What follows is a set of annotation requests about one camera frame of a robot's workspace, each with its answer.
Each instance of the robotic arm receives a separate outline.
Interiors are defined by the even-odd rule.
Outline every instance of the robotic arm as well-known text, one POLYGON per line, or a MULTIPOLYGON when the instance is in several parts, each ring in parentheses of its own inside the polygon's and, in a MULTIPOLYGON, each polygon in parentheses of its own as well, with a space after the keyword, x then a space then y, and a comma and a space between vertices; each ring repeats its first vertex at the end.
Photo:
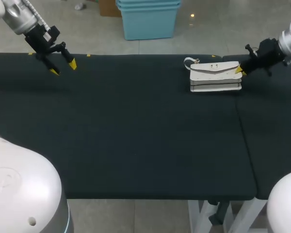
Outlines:
POLYGON ((27 43, 36 51, 36 58, 53 73, 59 69, 47 58, 53 52, 60 52, 73 70, 77 68, 75 58, 66 49, 65 42, 56 45, 60 32, 49 27, 28 0, 0 0, 0 19, 17 34, 24 34, 27 43))
POLYGON ((253 51, 250 45, 246 45, 245 48, 249 51, 250 59, 241 62, 236 73, 249 74, 257 68, 264 68, 271 75, 269 70, 271 66, 279 62, 291 64, 291 24, 278 40, 269 38, 263 40, 257 51, 253 51))

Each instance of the handbag strap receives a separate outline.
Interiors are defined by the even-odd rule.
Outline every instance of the handbag strap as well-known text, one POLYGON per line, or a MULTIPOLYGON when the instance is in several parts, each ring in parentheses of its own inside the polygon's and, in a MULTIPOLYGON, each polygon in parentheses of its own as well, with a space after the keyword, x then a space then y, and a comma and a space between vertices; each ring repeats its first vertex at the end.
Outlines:
POLYGON ((191 61, 191 62, 193 62, 194 64, 198 64, 198 63, 200 62, 200 60, 199 60, 198 58, 197 58, 197 59, 194 59, 194 58, 192 58, 192 57, 186 57, 186 58, 184 58, 183 63, 184 63, 185 68, 187 68, 188 70, 191 70, 191 64, 189 64, 189 65, 187 66, 188 61, 191 61))

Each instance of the cardboard box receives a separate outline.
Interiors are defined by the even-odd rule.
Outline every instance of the cardboard box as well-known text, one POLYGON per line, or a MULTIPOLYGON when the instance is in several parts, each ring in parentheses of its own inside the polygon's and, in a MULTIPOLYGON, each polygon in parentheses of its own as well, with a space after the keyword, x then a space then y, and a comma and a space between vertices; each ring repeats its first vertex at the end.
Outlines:
POLYGON ((122 17, 115 0, 99 0, 99 9, 101 16, 122 17))

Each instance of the white handbag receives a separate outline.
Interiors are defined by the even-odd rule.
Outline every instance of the white handbag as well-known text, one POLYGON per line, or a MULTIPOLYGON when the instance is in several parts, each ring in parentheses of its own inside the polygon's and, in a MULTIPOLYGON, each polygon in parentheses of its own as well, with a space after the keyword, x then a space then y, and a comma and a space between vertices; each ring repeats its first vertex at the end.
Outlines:
POLYGON ((242 73, 235 73, 239 62, 199 63, 198 59, 187 57, 185 67, 190 70, 192 92, 231 91, 242 88, 242 73), (193 61, 190 67, 187 61, 193 61))

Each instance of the handbag handle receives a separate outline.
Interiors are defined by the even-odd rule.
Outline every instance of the handbag handle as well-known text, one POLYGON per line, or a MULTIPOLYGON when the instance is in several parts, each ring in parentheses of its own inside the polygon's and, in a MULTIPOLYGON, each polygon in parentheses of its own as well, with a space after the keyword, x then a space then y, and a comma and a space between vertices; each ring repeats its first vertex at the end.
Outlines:
POLYGON ((187 66, 185 64, 187 61, 194 62, 194 64, 198 64, 200 62, 200 60, 198 58, 197 59, 194 59, 192 57, 186 57, 186 58, 184 58, 183 63, 184 63, 185 68, 187 68, 188 70, 191 70, 191 65, 190 66, 187 66))

